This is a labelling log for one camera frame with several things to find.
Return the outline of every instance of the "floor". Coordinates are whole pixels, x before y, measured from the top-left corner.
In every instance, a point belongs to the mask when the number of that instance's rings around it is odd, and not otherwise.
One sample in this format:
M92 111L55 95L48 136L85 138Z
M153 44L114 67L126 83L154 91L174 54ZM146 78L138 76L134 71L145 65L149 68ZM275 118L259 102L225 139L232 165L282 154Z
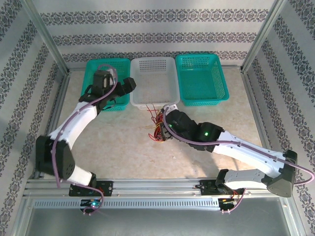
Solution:
M179 110L197 123L212 122L261 145L239 69L226 67L223 71L230 93L228 101L210 107L185 107L180 102ZM59 124L75 108L83 77L84 71L72 72ZM220 169L252 169L233 158L197 151L177 140L156 143L148 136L154 127L150 113L131 104L125 111L103 112L76 140L72 149L76 165L96 173L97 178L216 177Z

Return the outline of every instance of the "striped wallpaper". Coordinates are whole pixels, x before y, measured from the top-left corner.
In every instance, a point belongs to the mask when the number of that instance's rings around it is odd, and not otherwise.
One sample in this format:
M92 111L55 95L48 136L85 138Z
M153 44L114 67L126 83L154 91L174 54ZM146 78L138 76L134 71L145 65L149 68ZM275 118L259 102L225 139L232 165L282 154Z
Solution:
M108 57L212 52L241 65L273 0L34 0L69 67Z
M0 236L9 235L34 143L44 134L63 75L18 0L0 0Z
M247 71L270 145L292 149L315 172L314 0L290 0ZM297 181L309 178L298 171ZM307 235L315 235L315 183L294 187Z

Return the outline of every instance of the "basket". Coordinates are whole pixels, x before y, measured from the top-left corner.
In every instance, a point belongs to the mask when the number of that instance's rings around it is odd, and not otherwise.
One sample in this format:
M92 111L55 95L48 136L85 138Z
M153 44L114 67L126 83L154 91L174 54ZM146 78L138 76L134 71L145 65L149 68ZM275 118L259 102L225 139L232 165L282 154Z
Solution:
M130 102L140 110L180 101L175 60L170 57L137 58L131 61L130 76L137 87Z
M108 59L96 59L90 60L87 63L85 70L84 80L81 95L84 94L85 89L93 83L93 75L97 71L98 66L102 64L109 64L116 68L118 75L118 82L130 76L130 60L127 58L108 58ZM104 66L102 70L107 70L108 67ZM129 94L116 98L116 105L113 108L106 109L105 111L123 111L129 103ZM106 107L114 105L114 101L107 103Z
M181 100L185 106L214 106L229 99L217 55L178 55L176 66Z

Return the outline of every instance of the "teal plastic basket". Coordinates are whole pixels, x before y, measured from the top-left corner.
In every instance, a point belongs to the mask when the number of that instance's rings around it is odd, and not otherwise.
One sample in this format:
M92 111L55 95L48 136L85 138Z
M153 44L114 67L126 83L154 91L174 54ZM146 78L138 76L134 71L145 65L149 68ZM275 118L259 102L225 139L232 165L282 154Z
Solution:
M217 55L178 55L176 68L181 100L185 106L215 106L229 99Z
M127 58L108 58L90 60L87 63L85 70L84 80L81 95L84 94L86 88L93 83L93 75L97 71L98 66L102 64L109 64L116 68L118 74L118 82L130 76L130 60ZM104 66L101 70L107 70L108 67ZM129 94L116 99L116 105L113 108L106 109L105 111L123 111L129 103ZM114 102L108 102L106 107L113 105Z

